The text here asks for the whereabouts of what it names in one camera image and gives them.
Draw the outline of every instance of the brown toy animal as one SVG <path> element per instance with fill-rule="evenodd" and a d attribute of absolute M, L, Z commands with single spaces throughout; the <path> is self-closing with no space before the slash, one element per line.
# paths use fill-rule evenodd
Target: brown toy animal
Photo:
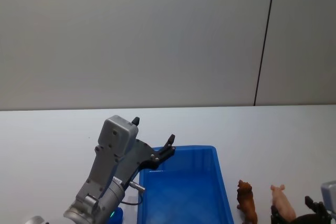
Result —
<path fill-rule="evenodd" d="M 243 224 L 257 224 L 258 217 L 256 213 L 256 208 L 254 206 L 251 185 L 247 182 L 243 182 L 242 180 L 240 180 L 238 183 L 237 192 L 237 200 L 239 202 L 237 208 L 245 214 L 245 221 L 243 222 Z"/>
<path fill-rule="evenodd" d="M 279 214 L 288 222 L 293 221 L 296 218 L 296 213 L 290 205 L 286 195 L 282 192 L 285 189 L 284 185 L 276 187 L 271 185 L 272 190 L 272 205 L 275 206 Z"/>

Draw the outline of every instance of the blue plastic bin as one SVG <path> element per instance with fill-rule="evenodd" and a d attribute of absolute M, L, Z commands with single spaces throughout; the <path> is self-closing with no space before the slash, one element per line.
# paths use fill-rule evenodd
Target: blue plastic bin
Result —
<path fill-rule="evenodd" d="M 157 170 L 140 172 L 138 224 L 233 224 L 220 171 L 214 147 L 177 147 Z"/>

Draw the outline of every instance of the white table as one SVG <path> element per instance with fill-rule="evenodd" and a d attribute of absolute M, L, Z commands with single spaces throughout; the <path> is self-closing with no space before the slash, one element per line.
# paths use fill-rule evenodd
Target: white table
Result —
<path fill-rule="evenodd" d="M 88 176 L 104 120 L 114 114 L 139 116 L 138 137 L 151 146 L 171 133 L 176 145 L 215 146 L 235 223 L 242 222 L 239 179 L 253 187 L 259 223 L 270 223 L 271 184 L 285 184 L 302 215 L 311 212 L 305 195 L 322 200 L 321 183 L 336 179 L 336 105 L 0 112 L 0 222 L 62 216 Z M 129 188 L 125 199 L 135 195 Z M 136 223 L 136 207 L 124 210 L 124 223 Z"/>

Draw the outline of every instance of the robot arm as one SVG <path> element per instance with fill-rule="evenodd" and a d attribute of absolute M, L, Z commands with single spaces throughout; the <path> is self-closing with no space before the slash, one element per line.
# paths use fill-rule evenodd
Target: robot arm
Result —
<path fill-rule="evenodd" d="M 138 125 L 139 118 L 128 122 L 115 115 L 105 120 L 99 145 L 94 149 L 96 158 L 90 175 L 64 217 L 75 224 L 105 224 L 123 200 L 128 186 L 144 190 L 133 182 L 138 172 L 145 168 L 157 169 L 174 155 L 174 135 L 169 137 L 164 147 L 155 151 L 147 143 L 136 139 Z M 34 218 L 37 220 L 27 223 L 44 223 L 43 219 Z"/>

